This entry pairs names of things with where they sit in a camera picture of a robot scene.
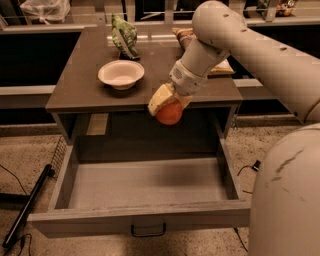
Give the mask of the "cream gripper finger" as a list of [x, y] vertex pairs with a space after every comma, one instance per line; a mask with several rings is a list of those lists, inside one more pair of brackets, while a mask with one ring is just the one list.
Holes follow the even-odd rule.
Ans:
[[190, 102], [192, 101], [192, 98], [193, 98], [192, 95], [187, 95], [187, 96], [178, 95], [178, 100], [180, 101], [183, 109], [185, 109], [190, 104]]
[[162, 84], [153, 94], [148, 104], [149, 113], [155, 116], [165, 105], [175, 101], [175, 88], [172, 83]]

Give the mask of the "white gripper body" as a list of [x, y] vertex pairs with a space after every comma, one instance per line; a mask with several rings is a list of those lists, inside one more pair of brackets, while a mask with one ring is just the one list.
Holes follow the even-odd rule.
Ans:
[[175, 62], [169, 73], [175, 91], [182, 96], [190, 96], [196, 94], [201, 86], [207, 80], [207, 73], [197, 74], [195, 71], [189, 71], [181, 60]]

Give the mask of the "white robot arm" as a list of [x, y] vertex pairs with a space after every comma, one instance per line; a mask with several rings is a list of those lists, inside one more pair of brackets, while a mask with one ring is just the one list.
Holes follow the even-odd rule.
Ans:
[[300, 121], [265, 155], [250, 210], [248, 256], [320, 256], [320, 60], [249, 29], [220, 1], [199, 5], [196, 35], [150, 99], [156, 115], [189, 104], [209, 71], [233, 56]]

